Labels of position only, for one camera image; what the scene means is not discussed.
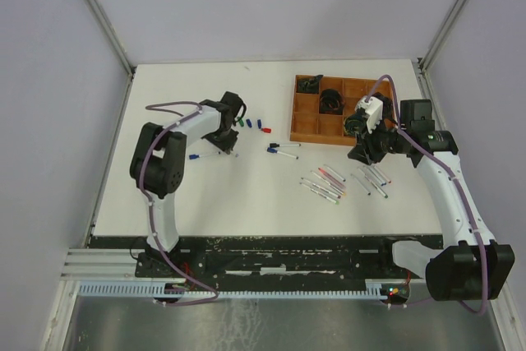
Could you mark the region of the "black capped thin marker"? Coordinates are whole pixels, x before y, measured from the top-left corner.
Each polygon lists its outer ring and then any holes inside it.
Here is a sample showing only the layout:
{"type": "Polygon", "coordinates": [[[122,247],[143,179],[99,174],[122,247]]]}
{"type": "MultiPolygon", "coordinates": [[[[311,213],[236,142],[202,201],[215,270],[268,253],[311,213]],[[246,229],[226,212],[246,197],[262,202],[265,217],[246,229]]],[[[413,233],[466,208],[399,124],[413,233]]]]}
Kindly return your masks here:
{"type": "Polygon", "coordinates": [[[353,173],[351,173],[350,176],[368,196],[371,195],[371,191],[367,188],[365,183],[363,183],[362,180],[358,178],[358,176],[353,173]]]}

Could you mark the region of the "pink highlighter pen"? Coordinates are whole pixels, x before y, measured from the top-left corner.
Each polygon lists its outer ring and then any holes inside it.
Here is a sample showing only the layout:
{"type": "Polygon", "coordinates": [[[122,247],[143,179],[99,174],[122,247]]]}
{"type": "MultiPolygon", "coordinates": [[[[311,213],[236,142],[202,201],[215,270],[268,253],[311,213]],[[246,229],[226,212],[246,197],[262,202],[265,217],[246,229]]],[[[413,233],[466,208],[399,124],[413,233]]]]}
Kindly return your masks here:
{"type": "Polygon", "coordinates": [[[337,178],[332,176],[330,173],[326,172],[322,168],[318,168],[318,170],[321,172],[322,176],[327,178],[330,182],[332,182],[334,185],[337,185],[338,187],[345,188],[345,185],[339,181],[337,178]]]}

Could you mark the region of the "magenta capped marker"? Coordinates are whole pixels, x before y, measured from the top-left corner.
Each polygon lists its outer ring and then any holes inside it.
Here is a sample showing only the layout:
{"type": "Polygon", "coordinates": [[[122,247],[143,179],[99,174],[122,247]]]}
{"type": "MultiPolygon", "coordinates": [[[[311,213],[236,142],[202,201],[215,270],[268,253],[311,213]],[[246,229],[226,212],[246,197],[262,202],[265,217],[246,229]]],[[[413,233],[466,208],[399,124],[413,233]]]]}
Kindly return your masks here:
{"type": "Polygon", "coordinates": [[[302,178],[302,182],[303,183],[306,183],[307,185],[309,185],[310,187],[314,187],[314,188],[317,188],[318,190],[324,192],[325,194],[329,195],[329,196],[332,196],[336,199],[341,199],[341,195],[337,192],[332,192],[331,190],[325,188],[325,187],[322,187],[321,185],[318,185],[317,183],[315,182],[312,182],[310,180],[307,180],[305,178],[302,178]]]}

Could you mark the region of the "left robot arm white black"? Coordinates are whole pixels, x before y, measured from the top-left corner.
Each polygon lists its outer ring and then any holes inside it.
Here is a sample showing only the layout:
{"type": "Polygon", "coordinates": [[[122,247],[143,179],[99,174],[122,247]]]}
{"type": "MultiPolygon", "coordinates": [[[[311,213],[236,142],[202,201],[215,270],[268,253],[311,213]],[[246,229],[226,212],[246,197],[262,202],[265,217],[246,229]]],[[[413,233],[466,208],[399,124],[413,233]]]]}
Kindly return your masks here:
{"type": "Polygon", "coordinates": [[[233,127],[247,106],[239,95],[227,91],[218,101],[179,101],[146,108],[176,116],[167,125],[143,125],[129,169],[147,202],[147,243],[158,252],[153,266],[162,276],[172,277],[182,267],[181,256],[173,252],[179,241],[175,192],[183,180],[187,148],[204,139],[218,152],[231,154],[238,141],[233,127]]]}

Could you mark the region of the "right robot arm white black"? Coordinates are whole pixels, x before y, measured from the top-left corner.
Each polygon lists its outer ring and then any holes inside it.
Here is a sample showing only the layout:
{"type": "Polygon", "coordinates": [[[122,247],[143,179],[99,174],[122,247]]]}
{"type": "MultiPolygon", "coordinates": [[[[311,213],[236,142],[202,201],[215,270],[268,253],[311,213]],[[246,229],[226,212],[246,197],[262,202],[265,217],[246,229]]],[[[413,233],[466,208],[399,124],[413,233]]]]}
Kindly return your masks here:
{"type": "Polygon", "coordinates": [[[443,248],[414,240],[393,242],[377,257],[388,278],[406,269],[425,279],[436,301],[480,302],[497,298],[513,267],[508,244],[499,244],[474,205],[461,169],[458,147],[448,131],[436,129],[428,99],[409,99],[397,110],[391,99],[363,97],[344,130],[356,145],[350,159],[380,163],[387,154],[408,157],[424,181],[441,225],[443,248]]]}

